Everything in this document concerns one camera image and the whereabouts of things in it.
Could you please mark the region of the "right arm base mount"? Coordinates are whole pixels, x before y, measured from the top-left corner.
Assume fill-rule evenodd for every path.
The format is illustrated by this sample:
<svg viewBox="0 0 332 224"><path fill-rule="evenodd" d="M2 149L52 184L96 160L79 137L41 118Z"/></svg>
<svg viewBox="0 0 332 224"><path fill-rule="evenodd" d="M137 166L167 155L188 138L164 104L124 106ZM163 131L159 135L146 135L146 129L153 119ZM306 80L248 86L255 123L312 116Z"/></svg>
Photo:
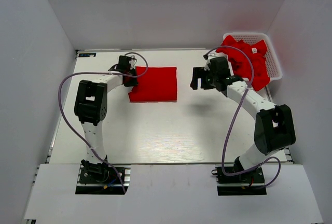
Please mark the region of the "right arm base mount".
<svg viewBox="0 0 332 224"><path fill-rule="evenodd" d="M211 174L216 177L218 196L267 194L262 168L237 176L226 176L223 174L221 167L216 167L211 171Z"/></svg>

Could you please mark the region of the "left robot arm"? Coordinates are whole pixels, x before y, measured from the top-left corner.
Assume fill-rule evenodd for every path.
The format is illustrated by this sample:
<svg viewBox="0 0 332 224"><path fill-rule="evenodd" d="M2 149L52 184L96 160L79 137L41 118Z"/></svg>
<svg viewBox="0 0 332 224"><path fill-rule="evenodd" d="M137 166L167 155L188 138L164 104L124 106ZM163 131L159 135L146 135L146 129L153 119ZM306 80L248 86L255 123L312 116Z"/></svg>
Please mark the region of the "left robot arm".
<svg viewBox="0 0 332 224"><path fill-rule="evenodd" d="M81 80L78 85L74 114L83 128L87 151L81 164L99 182L106 181L110 171L106 164L107 154L102 135L103 120L108 109L107 95L119 86L138 85L136 61L134 55L121 55L107 74L93 80Z"/></svg>

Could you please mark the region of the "red t shirt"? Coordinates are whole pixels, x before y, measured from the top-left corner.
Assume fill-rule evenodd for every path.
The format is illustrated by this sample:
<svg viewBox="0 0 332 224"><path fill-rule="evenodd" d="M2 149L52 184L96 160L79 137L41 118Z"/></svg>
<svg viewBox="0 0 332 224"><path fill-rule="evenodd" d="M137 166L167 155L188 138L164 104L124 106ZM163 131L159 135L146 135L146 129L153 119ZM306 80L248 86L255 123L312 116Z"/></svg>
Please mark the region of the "red t shirt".
<svg viewBox="0 0 332 224"><path fill-rule="evenodd" d="M177 101L177 67L149 67L128 93L130 103Z"/></svg>

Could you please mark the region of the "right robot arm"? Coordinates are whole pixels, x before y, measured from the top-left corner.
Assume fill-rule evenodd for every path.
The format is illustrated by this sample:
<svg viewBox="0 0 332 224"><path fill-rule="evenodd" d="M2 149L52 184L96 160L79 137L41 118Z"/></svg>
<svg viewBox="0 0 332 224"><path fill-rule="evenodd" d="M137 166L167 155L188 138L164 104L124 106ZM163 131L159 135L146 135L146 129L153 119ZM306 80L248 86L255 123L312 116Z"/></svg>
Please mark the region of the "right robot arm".
<svg viewBox="0 0 332 224"><path fill-rule="evenodd" d="M291 109L286 105L276 105L265 100L250 83L241 76L234 75L226 57L208 59L204 67L192 70L192 89L215 89L238 104L226 139L229 139L232 127L240 109L244 109L255 121L254 143L233 164L233 171L227 172L222 166L222 175L235 177L241 182L248 181L274 154L291 146L296 141Z"/></svg>

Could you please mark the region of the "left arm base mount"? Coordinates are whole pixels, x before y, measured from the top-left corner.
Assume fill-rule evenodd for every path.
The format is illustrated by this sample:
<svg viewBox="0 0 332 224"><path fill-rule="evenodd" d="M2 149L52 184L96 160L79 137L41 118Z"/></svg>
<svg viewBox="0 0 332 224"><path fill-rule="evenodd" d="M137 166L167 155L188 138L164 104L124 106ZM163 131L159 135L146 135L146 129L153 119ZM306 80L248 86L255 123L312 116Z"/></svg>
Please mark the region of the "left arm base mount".
<svg viewBox="0 0 332 224"><path fill-rule="evenodd" d="M76 195L125 195L121 181L111 167L97 168L91 166L88 169L80 166Z"/></svg>

